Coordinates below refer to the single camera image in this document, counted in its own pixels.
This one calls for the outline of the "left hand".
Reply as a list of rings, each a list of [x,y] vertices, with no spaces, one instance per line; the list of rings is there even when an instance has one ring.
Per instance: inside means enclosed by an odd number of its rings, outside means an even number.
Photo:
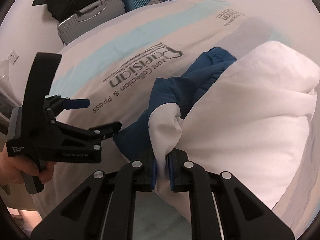
[[[10,183],[24,183],[23,173],[38,177],[41,183],[49,182],[54,173],[54,165],[56,162],[46,162],[45,168],[39,171],[36,164],[25,156],[9,157],[7,153],[7,145],[4,144],[1,152],[1,186],[9,185]]]

